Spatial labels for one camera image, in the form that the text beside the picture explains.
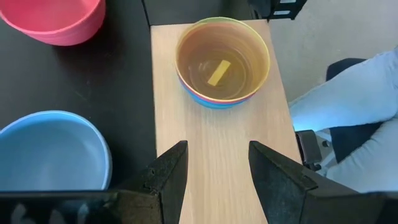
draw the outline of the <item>black object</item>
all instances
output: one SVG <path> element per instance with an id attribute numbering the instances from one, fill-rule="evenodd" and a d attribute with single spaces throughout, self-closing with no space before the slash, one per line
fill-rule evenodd
<path id="1" fill-rule="evenodd" d="M 150 26 L 194 23 L 209 17 L 253 19 L 247 0 L 142 0 Z"/>
<path id="2" fill-rule="evenodd" d="M 359 194 L 257 141 L 249 163 L 270 224 L 398 223 L 397 192 Z"/>
<path id="3" fill-rule="evenodd" d="M 346 58 L 331 64 L 326 71 L 326 81 L 336 77 L 342 71 L 365 59 Z M 337 163 L 349 156 L 355 149 L 361 147 L 380 128 L 382 122 L 330 128 L 331 142 Z"/>
<path id="4" fill-rule="evenodd" d="M 306 130 L 297 131 L 295 135 L 303 165 L 313 171 L 320 170 L 320 165 L 315 164 L 322 160 L 315 133 L 312 130 Z"/>
<path id="5" fill-rule="evenodd" d="M 294 20 L 307 0 L 248 0 L 255 19 Z"/>
<path id="6" fill-rule="evenodd" d="M 145 223 L 180 220 L 188 143 L 180 141 L 117 190 L 0 194 L 0 223 Z"/>
<path id="7" fill-rule="evenodd" d="M 295 19 L 307 0 L 141 0 L 149 26 L 193 23 L 209 17 Z"/>

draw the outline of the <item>bowl rim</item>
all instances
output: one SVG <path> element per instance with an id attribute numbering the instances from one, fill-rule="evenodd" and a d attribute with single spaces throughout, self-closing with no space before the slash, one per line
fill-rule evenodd
<path id="1" fill-rule="evenodd" d="M 105 138 L 100 133 L 100 131 L 94 126 L 93 123 L 89 122 L 86 118 L 84 118 L 80 115 L 77 115 L 75 113 L 67 112 L 67 111 L 60 111 L 60 110 L 39 111 L 36 113 L 28 114 L 26 116 L 23 116 L 15 121 L 13 121 L 11 124 L 8 124 L 5 128 L 0 129 L 0 134 L 4 133 L 9 128 L 11 128 L 12 126 L 14 126 L 17 123 L 20 123 L 23 120 L 26 120 L 26 119 L 29 119 L 29 118 L 32 118 L 35 116 L 39 116 L 39 115 L 45 115 L 45 114 L 62 114 L 62 115 L 67 115 L 67 116 L 77 118 L 80 121 L 87 124 L 95 132 L 95 134 L 101 141 L 101 145 L 102 145 L 102 148 L 104 150 L 104 155 L 105 155 L 105 176 L 103 179 L 101 190 L 106 190 L 109 187 L 109 184 L 111 182 L 111 175 L 112 175 L 112 171 L 113 171 L 111 151 L 109 150 L 108 144 L 106 143 Z"/>
<path id="2" fill-rule="evenodd" d="M 7 23 L 9 24 L 11 27 L 26 33 L 26 34 L 31 34 L 31 35 L 51 35 L 51 34 L 58 34 L 61 33 L 63 31 L 66 31 L 68 29 L 71 29 L 77 25 L 80 25 L 81 23 L 83 23 L 85 20 L 87 20 L 87 18 L 89 18 L 96 10 L 97 8 L 100 6 L 101 2 L 104 1 L 105 4 L 105 0 L 96 0 L 96 4 L 94 7 L 92 7 L 92 9 L 90 9 L 80 20 L 76 21 L 75 23 L 66 26 L 64 28 L 61 29 L 57 29 L 57 30 L 51 30 L 51 31 L 34 31 L 34 30 L 27 30 L 24 28 L 21 28 L 17 25 L 15 25 L 14 23 L 12 23 L 9 19 L 7 19 L 7 17 L 3 14 L 3 10 L 0 9 L 0 17 Z"/>
<path id="3" fill-rule="evenodd" d="M 179 51 L 180 48 L 181 48 L 182 40 L 184 39 L 184 37 L 185 37 L 189 32 L 191 32 L 191 31 L 192 31 L 194 28 L 196 28 L 198 25 L 200 25 L 200 24 L 203 23 L 203 22 L 210 21 L 210 20 L 212 20 L 212 19 L 225 19 L 225 20 L 227 20 L 227 21 L 237 22 L 237 23 L 243 25 L 244 27 L 247 27 L 254 35 L 256 35 L 257 38 L 259 38 L 259 40 L 260 40 L 261 43 L 262 43 L 262 46 L 263 46 L 264 49 L 266 50 L 266 55 L 267 55 L 267 59 L 266 59 L 266 60 L 267 60 L 267 63 L 268 63 L 268 68 L 267 68 L 266 75 L 264 75 L 264 78 L 260 81 L 259 85 L 258 85 L 253 91 L 251 91 L 250 93 L 248 93 L 248 94 L 246 94 L 246 95 L 244 95 L 244 96 L 242 96 L 242 97 L 235 98 L 235 99 L 229 99 L 229 100 L 220 100 L 220 99 L 216 99 L 216 98 L 212 98 L 212 97 L 205 96 L 205 95 L 203 95 L 203 94 L 197 92 L 196 90 L 194 90 L 190 85 L 188 85 L 188 83 L 187 83 L 187 82 L 183 79 L 183 77 L 181 76 L 180 69 L 179 69 L 179 67 L 178 67 L 178 63 L 177 63 L 177 62 L 178 62 L 178 51 Z M 251 26 L 247 25 L 246 23 L 244 23 L 244 22 L 242 22 L 242 21 L 239 21 L 239 20 L 236 20 L 236 19 L 228 18 L 228 17 L 221 17 L 221 16 L 220 16 L 220 17 L 209 17 L 209 18 L 206 18 L 206 19 L 201 19 L 201 20 L 199 20 L 198 22 L 194 23 L 193 25 L 191 25 L 188 29 L 186 29 L 186 30 L 182 33 L 182 35 L 180 36 L 180 39 L 179 39 L 178 42 L 177 42 L 177 47 L 176 47 L 176 49 L 177 49 L 177 50 L 176 50 L 176 54 L 175 54 L 175 61 L 174 61 L 174 63 L 175 63 L 175 68 L 177 69 L 177 75 L 180 77 L 181 81 L 183 81 L 183 83 L 185 84 L 185 86 L 186 86 L 187 88 L 189 88 L 189 89 L 192 91 L 192 93 L 196 94 L 197 96 L 200 96 L 200 97 L 203 98 L 204 100 L 209 100 L 209 101 L 212 101 L 212 102 L 219 102 L 219 103 L 234 103 L 234 102 L 237 102 L 237 101 L 241 101 L 241 100 L 243 100 L 243 99 L 245 99 L 245 98 L 248 98 L 249 96 L 252 96 L 252 95 L 255 94 L 255 92 L 257 92 L 257 91 L 263 86 L 263 84 L 266 82 L 267 77 L 268 77 L 268 74 L 269 74 L 269 70 L 270 70 L 270 67 L 271 67 L 271 59 L 270 59 L 270 56 L 269 56 L 268 47 L 267 47 L 267 44 L 264 42 L 264 39 L 260 36 L 260 34 L 259 34 L 257 31 L 255 31 Z"/>

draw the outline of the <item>pink bowl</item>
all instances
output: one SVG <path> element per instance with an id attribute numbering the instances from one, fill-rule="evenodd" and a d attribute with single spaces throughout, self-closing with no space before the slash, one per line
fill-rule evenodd
<path id="1" fill-rule="evenodd" d="M 52 45 L 80 44 L 105 18 L 105 0 L 0 0 L 0 16 L 13 28 Z"/>

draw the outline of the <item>light blue bowl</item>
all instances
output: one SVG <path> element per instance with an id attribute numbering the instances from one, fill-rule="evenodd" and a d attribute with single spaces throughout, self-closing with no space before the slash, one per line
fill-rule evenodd
<path id="1" fill-rule="evenodd" d="M 111 173 L 104 137 L 76 114 L 38 112 L 0 131 L 0 191 L 103 190 Z"/>

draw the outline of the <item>light blue jeans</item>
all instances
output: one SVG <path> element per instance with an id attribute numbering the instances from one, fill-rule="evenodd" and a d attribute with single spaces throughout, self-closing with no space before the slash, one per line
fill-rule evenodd
<path id="1" fill-rule="evenodd" d="M 296 131 L 383 121 L 326 176 L 358 192 L 398 191 L 398 48 L 347 68 L 289 106 Z"/>

